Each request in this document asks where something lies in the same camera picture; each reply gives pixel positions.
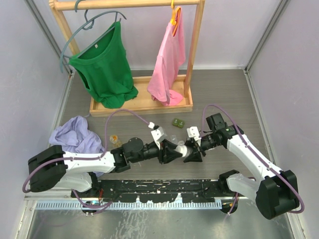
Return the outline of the white pill bottle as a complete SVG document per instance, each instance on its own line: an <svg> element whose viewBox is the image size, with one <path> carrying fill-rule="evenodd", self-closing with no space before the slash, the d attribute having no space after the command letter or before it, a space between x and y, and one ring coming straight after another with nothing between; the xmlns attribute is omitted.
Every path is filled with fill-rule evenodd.
<svg viewBox="0 0 319 239"><path fill-rule="evenodd" d="M175 148L175 151L179 152L180 154L182 154L182 158L187 158L189 157L192 152L193 152L193 149L189 146L185 146L185 145L178 145L176 148Z"/></svg>

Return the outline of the clear pill box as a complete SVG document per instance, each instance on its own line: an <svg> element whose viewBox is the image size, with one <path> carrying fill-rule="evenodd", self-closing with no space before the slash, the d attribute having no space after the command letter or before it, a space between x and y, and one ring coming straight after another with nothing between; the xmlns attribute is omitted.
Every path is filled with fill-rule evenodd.
<svg viewBox="0 0 319 239"><path fill-rule="evenodd" d="M170 139L171 139L171 142L177 146L185 145L185 142L183 140L179 140L176 135L171 135Z"/></svg>

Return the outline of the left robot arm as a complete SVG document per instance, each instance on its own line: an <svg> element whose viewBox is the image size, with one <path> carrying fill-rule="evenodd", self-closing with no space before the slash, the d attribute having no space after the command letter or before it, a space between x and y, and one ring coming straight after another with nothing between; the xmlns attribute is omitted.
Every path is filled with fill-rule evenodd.
<svg viewBox="0 0 319 239"><path fill-rule="evenodd" d="M52 188L74 189L88 197L100 191L96 173L120 173L130 169L131 163L157 158L166 164L186 156L184 145L164 139L144 144L137 137L105 154L79 154L63 151L54 145L28 161L29 177L24 192L44 192Z"/></svg>

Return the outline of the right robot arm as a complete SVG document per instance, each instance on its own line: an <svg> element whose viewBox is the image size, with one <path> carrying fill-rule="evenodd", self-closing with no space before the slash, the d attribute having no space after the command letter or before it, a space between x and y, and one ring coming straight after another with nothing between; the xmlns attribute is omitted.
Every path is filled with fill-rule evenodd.
<svg viewBox="0 0 319 239"><path fill-rule="evenodd" d="M200 136L198 128L192 126L187 129L188 140L176 150L185 162L201 162L208 150L218 146L237 156L253 177L245 177L236 170L221 174L217 185L222 195L238 193L247 197L269 220L301 205L297 177L291 170L283 171L268 160L238 126L228 125L220 113L206 121L210 128L206 135Z"/></svg>

